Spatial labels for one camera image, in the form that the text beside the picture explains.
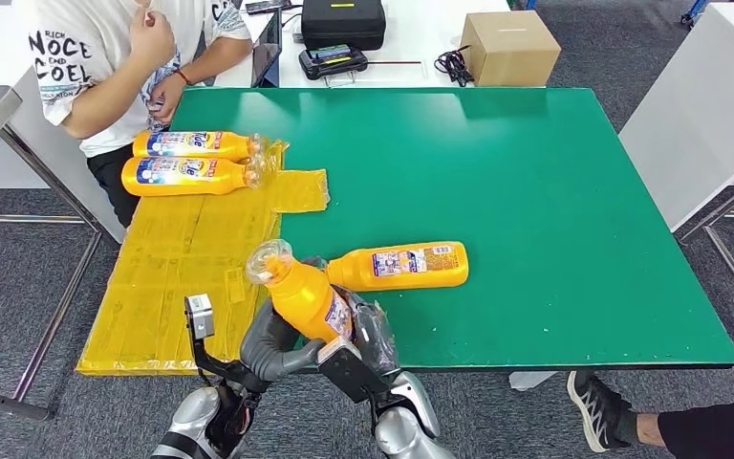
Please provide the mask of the person's left hand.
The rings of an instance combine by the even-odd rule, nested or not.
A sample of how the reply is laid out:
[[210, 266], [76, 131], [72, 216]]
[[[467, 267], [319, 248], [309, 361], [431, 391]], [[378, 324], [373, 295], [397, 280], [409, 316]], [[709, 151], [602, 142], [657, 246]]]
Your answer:
[[154, 120], [163, 124], [171, 122], [185, 86], [183, 77], [179, 73], [173, 73], [153, 88], [148, 109]]

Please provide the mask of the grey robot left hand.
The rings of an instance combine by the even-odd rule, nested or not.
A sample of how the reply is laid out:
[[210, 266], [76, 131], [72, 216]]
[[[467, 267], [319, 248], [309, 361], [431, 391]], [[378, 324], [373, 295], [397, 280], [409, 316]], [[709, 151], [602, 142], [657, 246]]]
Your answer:
[[300, 333], [284, 320], [267, 299], [258, 309], [240, 348], [240, 361], [259, 379], [276, 382], [311, 364], [316, 364], [322, 339], [310, 339], [295, 349]]

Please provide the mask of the person's right hand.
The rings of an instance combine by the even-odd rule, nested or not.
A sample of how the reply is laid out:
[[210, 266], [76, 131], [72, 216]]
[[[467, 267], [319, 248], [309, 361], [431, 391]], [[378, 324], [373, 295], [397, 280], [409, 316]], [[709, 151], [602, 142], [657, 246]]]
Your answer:
[[165, 15], [138, 4], [130, 27], [130, 57], [143, 68], [153, 71], [166, 64], [176, 53], [175, 38]]

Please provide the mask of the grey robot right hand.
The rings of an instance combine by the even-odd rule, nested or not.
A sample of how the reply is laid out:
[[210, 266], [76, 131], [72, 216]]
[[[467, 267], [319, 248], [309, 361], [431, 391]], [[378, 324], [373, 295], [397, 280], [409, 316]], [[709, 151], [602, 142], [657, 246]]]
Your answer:
[[354, 343], [364, 363], [381, 376], [397, 372], [400, 365], [395, 336], [380, 304], [347, 289], [342, 293], [353, 312]]

